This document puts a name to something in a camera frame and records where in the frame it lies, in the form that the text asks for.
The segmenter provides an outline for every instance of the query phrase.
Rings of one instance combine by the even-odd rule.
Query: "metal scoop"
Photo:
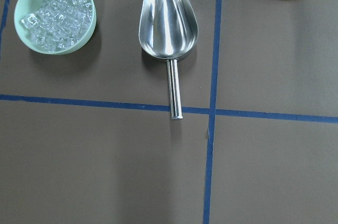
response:
[[[149,55],[167,63],[172,119],[183,118],[177,62],[194,47],[197,35],[189,0],[143,0],[138,38]]]

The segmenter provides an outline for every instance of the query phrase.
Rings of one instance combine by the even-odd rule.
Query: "blue line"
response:
[[[6,27],[8,7],[10,5],[10,0],[5,0],[4,10],[2,12],[1,27],[0,27],[0,57],[1,57],[1,40],[2,40],[2,31]]]
[[[284,114],[284,113],[265,113],[265,112],[258,112],[258,111],[243,111],[243,110],[228,110],[228,109],[218,109],[216,110],[216,115],[338,124],[338,117],[326,117],[326,116],[311,116],[311,115]]]
[[[38,102],[42,104],[76,105],[76,106],[87,106],[87,107],[106,107],[106,108],[117,108],[117,109],[140,109],[140,110],[152,110],[152,111],[169,111],[170,110],[169,106],[165,106],[165,105],[131,104],[131,103],[126,103],[126,102],[76,100],[76,99],[63,99],[63,98],[33,97],[33,96],[0,95],[0,100]],[[185,113],[193,113],[193,114],[208,114],[209,112],[209,109],[206,109],[206,108],[193,108],[193,107],[183,107],[182,110]]]
[[[221,12],[222,12],[222,0],[216,0],[213,53],[212,53],[211,88],[210,88],[209,139],[208,139],[208,145],[206,148],[203,224],[209,224],[209,220],[210,220],[213,140],[214,140],[215,115],[216,115],[218,58],[219,58],[220,32],[221,32]]]

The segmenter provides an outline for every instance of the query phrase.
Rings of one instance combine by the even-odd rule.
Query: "mint green bowl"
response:
[[[23,17],[25,17],[29,13],[37,11],[41,7],[41,4],[42,4],[41,0],[18,0],[17,1],[16,6],[15,6],[15,11],[14,11],[14,25],[15,25],[16,32],[19,38],[21,39],[21,41],[25,45],[27,45],[30,49],[36,52],[39,52],[39,53],[61,55],[61,54],[68,54],[73,51],[76,51],[88,42],[96,26],[96,10],[95,10],[94,1],[93,0],[88,0],[88,1],[91,1],[93,5],[93,17],[91,20],[90,27],[88,28],[87,32],[83,35],[83,37],[76,44],[74,44],[73,46],[67,49],[64,49],[61,51],[55,51],[55,52],[46,51],[42,47],[31,42],[29,38],[30,36],[29,31],[20,22],[20,20]]]

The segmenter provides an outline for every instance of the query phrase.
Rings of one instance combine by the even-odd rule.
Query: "bowl of ice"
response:
[[[93,0],[18,0],[14,25],[21,41],[44,54],[67,54],[84,46],[96,26]]]

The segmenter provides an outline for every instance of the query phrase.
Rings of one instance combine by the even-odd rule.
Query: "scoop handle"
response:
[[[177,59],[167,60],[171,119],[182,119],[182,106]]]

